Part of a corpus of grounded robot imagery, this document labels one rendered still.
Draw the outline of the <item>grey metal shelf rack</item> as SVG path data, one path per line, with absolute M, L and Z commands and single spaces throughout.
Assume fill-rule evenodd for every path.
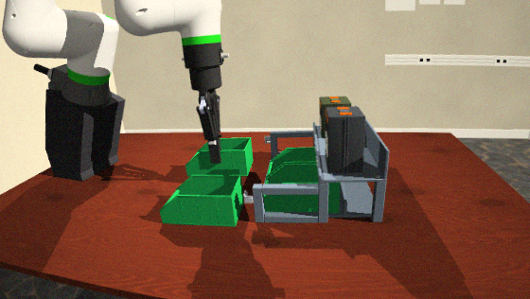
M 254 203 L 256 222 L 327 223 L 327 218 L 360 217 L 371 217 L 373 222 L 382 222 L 390 150 L 367 119 L 363 172 L 360 173 L 327 172 L 325 138 L 322 138 L 320 125 L 315 128 L 315 122 L 313 131 L 270 132 L 270 135 L 265 136 L 265 144 L 271 144 L 271 160 L 282 152 L 277 150 L 277 138 L 283 137 L 313 137 L 319 186 L 265 184 L 266 178 L 264 184 L 254 184 L 253 196 L 248 196 L 246 190 L 243 196 L 244 203 Z M 373 195 L 367 182 L 374 182 Z M 328 183 L 341 183 L 339 213 L 328 213 Z M 264 195 L 318 195 L 318 212 L 265 212 Z

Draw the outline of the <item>olive green tool case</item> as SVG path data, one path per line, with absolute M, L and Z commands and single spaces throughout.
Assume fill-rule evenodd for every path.
M 321 117 L 322 117 L 322 129 L 320 131 L 322 138 L 325 138 L 325 118 L 326 118 L 326 107 L 351 107 L 352 104 L 347 97 L 320 97 L 321 105 Z

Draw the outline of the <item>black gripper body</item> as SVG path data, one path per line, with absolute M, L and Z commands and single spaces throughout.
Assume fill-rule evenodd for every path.
M 211 97 L 216 94 L 216 89 L 221 87 L 221 67 L 189 69 L 189 75 L 192 90 L 199 91 L 200 103 L 204 97 L 206 106 L 209 107 L 209 111 L 212 111 Z

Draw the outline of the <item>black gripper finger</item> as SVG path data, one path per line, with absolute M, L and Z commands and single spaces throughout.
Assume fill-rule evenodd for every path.
M 211 164 L 220 164 L 221 163 L 220 144 L 219 144 L 219 139 L 217 136 L 216 121 L 215 121 L 215 115 L 214 115 L 214 113 L 216 112 L 215 102 L 216 102 L 215 97 L 211 97 L 212 111 L 210 111 L 209 113 L 209 107 L 205 106 L 206 103 L 204 101 L 204 97 L 202 97 L 201 103 L 199 101 L 200 106 L 197 106 L 196 110 L 201 120 L 204 140 L 208 140 L 207 142 L 209 144 L 208 148 L 209 148 L 210 162 Z
M 219 144 L 220 144 L 220 150 L 221 150 L 221 142 L 220 142 L 220 137 L 221 137 L 221 134 L 219 134 L 219 132 L 221 132 L 221 121 L 220 121 L 220 96 L 218 95 L 214 95 L 215 99 L 216 99 L 216 112 L 214 113 L 215 115 L 215 121 L 216 121 L 216 129 L 217 129 L 217 136 L 218 136 L 218 139 L 219 139 Z M 219 97 L 219 101 L 218 101 L 218 97 Z

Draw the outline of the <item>green bin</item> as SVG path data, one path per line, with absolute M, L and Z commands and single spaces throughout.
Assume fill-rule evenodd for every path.
M 205 143 L 187 163 L 191 175 L 241 175 L 248 176 L 253 163 L 251 137 L 220 138 L 221 163 L 211 164 L 208 145 Z
M 315 148 L 286 148 L 270 161 L 266 178 L 284 165 L 317 164 Z
M 265 184 L 318 184 L 317 164 L 284 165 Z M 328 213 L 339 213 L 340 183 L 328 183 Z M 318 195 L 264 195 L 265 212 L 318 212 Z
M 191 175 L 166 203 L 167 224 L 236 226 L 244 204 L 241 175 Z

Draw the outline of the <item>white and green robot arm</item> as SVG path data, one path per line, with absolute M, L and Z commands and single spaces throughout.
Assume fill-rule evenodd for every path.
M 2 33 L 20 56 L 68 59 L 33 69 L 47 75 L 49 89 L 85 106 L 111 100 L 118 24 L 135 36 L 180 32 L 186 69 L 214 68 L 229 58 L 221 49 L 221 0 L 115 0 L 115 17 L 118 23 L 101 13 L 59 9 L 55 0 L 6 0 Z

